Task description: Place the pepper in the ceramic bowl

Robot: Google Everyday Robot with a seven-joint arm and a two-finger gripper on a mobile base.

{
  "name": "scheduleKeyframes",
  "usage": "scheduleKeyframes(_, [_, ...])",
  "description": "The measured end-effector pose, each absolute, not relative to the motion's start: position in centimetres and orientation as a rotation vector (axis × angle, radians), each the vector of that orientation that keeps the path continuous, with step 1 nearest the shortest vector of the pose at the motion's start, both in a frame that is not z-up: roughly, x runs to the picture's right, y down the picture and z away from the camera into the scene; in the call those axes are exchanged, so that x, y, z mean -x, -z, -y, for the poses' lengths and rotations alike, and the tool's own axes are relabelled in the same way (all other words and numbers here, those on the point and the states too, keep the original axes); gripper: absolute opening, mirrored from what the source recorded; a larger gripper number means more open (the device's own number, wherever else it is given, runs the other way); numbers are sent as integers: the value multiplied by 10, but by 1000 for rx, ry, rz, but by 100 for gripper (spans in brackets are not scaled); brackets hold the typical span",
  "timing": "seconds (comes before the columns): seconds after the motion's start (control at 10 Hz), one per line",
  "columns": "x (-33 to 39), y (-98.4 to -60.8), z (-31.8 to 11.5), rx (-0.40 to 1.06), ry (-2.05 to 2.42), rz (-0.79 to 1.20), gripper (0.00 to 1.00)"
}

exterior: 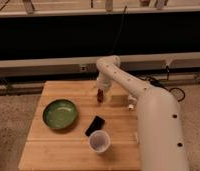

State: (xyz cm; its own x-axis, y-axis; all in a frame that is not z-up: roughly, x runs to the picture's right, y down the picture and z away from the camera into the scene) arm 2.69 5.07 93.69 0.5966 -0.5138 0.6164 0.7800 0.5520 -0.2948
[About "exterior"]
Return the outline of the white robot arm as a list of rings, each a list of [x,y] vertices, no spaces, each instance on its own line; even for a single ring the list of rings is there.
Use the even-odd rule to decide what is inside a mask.
[[[96,61],[97,101],[115,81],[137,100],[137,137],[142,171],[190,171],[181,125],[181,109],[166,89],[143,81],[120,68],[119,56]]]

